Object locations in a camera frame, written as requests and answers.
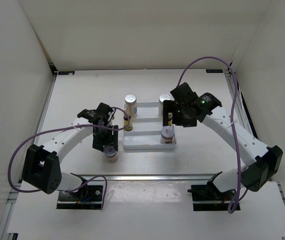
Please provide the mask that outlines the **small yellow bottle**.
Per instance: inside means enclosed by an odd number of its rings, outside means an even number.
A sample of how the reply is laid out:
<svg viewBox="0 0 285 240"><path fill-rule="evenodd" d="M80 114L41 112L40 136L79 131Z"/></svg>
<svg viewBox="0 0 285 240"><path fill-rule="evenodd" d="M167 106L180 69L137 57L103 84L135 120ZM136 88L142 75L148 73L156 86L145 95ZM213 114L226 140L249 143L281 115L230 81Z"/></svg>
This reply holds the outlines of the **small yellow bottle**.
<svg viewBox="0 0 285 240"><path fill-rule="evenodd" d="M167 117L167 123L169 126L172 126L172 121L173 121L173 114L169 112Z"/></svg>
<svg viewBox="0 0 285 240"><path fill-rule="evenodd" d="M124 114L123 126L126 131L131 131L133 129L132 117L129 114Z"/></svg>

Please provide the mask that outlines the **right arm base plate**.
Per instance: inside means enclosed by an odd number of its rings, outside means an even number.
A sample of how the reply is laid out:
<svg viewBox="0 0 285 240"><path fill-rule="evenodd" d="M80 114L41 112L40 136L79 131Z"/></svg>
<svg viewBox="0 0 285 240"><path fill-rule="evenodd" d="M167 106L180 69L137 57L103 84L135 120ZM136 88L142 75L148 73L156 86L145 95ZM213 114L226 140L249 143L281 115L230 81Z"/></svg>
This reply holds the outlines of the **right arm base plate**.
<svg viewBox="0 0 285 240"><path fill-rule="evenodd" d="M236 194L235 189L216 193L205 184L191 185L187 192L191 194L194 212L228 211L229 203Z"/></svg>

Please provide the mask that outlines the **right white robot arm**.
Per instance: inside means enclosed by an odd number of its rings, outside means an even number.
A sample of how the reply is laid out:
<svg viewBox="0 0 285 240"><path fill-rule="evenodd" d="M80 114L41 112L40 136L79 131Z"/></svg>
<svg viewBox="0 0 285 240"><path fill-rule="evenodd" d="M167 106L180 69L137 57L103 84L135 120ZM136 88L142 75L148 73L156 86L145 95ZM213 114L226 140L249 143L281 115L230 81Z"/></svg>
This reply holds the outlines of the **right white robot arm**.
<svg viewBox="0 0 285 240"><path fill-rule="evenodd" d="M221 137L240 157L240 169L219 172L205 185L189 192L198 201L218 201L234 196L237 188L258 192L279 170L283 151L269 147L232 120L222 103L210 93L198 97L189 92L185 98L163 101L163 125L195 127L202 123Z"/></svg>

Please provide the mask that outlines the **short jar red label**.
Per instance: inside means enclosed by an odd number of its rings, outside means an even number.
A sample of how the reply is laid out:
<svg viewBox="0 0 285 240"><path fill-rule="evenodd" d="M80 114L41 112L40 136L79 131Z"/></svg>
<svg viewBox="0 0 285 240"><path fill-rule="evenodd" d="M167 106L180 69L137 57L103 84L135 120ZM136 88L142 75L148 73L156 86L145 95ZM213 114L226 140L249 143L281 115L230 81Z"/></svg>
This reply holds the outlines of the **short jar red label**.
<svg viewBox="0 0 285 240"><path fill-rule="evenodd" d="M105 157L112 163L118 160L118 151L113 146L105 146L103 149Z"/></svg>
<svg viewBox="0 0 285 240"><path fill-rule="evenodd" d="M172 144L174 136L175 136L175 131L171 126L169 125L163 126L161 129L160 142L162 144Z"/></svg>

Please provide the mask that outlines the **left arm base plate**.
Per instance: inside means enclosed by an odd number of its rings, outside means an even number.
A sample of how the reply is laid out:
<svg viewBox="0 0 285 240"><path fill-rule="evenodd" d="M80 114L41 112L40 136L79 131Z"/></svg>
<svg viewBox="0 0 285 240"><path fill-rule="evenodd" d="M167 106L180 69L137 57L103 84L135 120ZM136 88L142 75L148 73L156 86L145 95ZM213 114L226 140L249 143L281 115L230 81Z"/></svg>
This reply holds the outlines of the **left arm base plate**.
<svg viewBox="0 0 285 240"><path fill-rule="evenodd" d="M105 204L108 180L105 176L94 176L86 180L80 177L85 186L76 192L60 192L56 209L58 210L102 210Z"/></svg>

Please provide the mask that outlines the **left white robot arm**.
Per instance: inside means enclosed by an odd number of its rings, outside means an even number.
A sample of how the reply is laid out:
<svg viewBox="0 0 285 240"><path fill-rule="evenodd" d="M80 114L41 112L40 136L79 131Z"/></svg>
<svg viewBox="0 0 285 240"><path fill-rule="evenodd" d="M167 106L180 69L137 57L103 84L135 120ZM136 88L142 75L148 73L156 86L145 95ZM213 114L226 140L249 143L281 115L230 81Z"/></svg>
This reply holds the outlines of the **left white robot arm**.
<svg viewBox="0 0 285 240"><path fill-rule="evenodd" d="M74 173L61 171L62 160L85 138L92 136L92 148L102 152L111 162L118 160L118 125L113 125L115 109L102 105L82 110L67 130L48 142L31 145L26 152L23 181L46 194L55 191L82 198L86 180Z"/></svg>

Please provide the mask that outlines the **tall jar silver lid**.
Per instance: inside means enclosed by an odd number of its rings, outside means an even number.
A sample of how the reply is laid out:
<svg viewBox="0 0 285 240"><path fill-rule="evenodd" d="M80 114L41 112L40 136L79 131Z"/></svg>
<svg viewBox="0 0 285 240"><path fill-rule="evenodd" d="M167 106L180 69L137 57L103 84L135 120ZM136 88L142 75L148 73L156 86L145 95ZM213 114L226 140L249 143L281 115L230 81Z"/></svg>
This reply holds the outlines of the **tall jar silver lid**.
<svg viewBox="0 0 285 240"><path fill-rule="evenodd" d="M168 100L170 101L172 98L169 94L162 94L159 96L158 100L158 117L162 118L163 117L163 109L164 109L164 101Z"/></svg>
<svg viewBox="0 0 285 240"><path fill-rule="evenodd" d="M129 111L130 116L135 119L138 116L137 97L130 93L124 97L125 108Z"/></svg>

